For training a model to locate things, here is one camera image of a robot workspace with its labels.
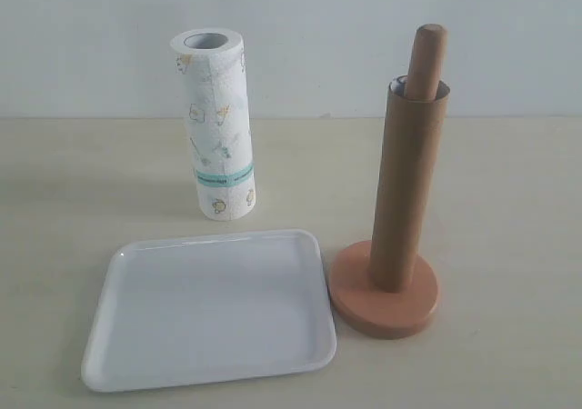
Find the brown cardboard tube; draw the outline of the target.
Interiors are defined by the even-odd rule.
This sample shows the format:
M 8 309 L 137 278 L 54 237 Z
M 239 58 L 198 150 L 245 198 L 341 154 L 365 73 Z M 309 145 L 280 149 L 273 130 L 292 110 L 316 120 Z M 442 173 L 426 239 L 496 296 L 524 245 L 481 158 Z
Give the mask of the brown cardboard tube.
M 402 75 L 388 88 L 370 254 L 373 282 L 390 293 L 412 284 L 450 93 L 439 82 L 433 100 L 413 100 L 406 85 Z

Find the printed white paper towel roll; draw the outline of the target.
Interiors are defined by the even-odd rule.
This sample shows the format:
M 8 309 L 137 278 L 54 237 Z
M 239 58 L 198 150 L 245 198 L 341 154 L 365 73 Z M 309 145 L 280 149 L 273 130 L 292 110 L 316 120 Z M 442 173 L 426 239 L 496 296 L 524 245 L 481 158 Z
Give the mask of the printed white paper towel roll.
M 170 45 L 200 209 L 213 220 L 239 219 L 256 204 L 243 38 L 228 29 L 195 29 Z

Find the wooden paper towel holder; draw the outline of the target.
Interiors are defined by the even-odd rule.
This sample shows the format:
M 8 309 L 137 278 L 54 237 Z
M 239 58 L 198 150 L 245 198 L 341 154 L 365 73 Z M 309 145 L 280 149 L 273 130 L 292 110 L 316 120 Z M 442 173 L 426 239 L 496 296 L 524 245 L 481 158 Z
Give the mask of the wooden paper towel holder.
M 442 25 L 418 27 L 412 47 L 405 96 L 433 100 L 447 49 Z M 422 331 L 437 309 L 439 287 L 429 263 L 418 253 L 412 284 L 404 291 L 380 289 L 370 274 L 372 238 L 342 250 L 328 272 L 331 301 L 344 321 L 357 331 L 381 339 L 398 339 Z

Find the white rectangular plastic tray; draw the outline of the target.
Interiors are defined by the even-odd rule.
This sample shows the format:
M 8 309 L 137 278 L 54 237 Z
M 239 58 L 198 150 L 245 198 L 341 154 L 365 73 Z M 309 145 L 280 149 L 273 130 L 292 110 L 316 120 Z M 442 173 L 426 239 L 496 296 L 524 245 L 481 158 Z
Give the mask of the white rectangular plastic tray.
M 81 366 L 98 393 L 311 372 L 336 353 L 320 247 L 299 229 L 127 244 Z

